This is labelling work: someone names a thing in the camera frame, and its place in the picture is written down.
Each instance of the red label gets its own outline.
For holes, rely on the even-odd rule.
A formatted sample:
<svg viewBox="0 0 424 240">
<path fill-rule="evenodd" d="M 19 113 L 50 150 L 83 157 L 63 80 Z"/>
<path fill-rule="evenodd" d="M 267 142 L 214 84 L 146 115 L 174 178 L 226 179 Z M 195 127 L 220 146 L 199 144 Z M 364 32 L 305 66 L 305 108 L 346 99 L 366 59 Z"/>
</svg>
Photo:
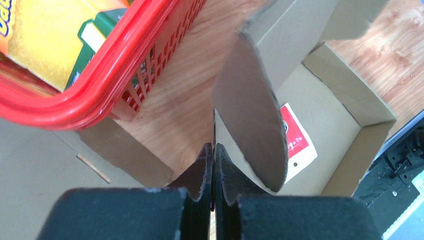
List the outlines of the red label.
<svg viewBox="0 0 424 240">
<path fill-rule="evenodd" d="M 299 128 L 299 121 L 295 119 L 295 116 L 292 115 L 289 109 L 284 105 L 279 111 L 282 115 L 285 134 L 287 136 L 288 158 L 290 159 L 308 147 L 309 143 Z"/>
</svg>

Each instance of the wooden floor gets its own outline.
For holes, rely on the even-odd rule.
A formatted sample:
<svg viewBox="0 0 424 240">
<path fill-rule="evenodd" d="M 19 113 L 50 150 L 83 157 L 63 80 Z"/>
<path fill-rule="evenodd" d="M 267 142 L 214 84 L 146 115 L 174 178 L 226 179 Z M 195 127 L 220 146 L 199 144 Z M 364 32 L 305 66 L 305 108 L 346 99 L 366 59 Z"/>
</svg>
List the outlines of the wooden floor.
<svg viewBox="0 0 424 240">
<path fill-rule="evenodd" d="M 360 39 L 329 43 L 397 114 L 394 134 L 424 109 L 424 4 L 391 0 Z"/>
<path fill-rule="evenodd" d="M 207 1 L 138 118 L 119 122 L 174 170 L 175 177 L 195 160 L 204 143 L 212 141 L 209 94 L 214 77 L 234 30 L 264 2 Z M 396 112 L 392 134 L 424 109 L 423 12 L 420 0 L 392 0 L 364 37 L 330 42 Z"/>
</svg>

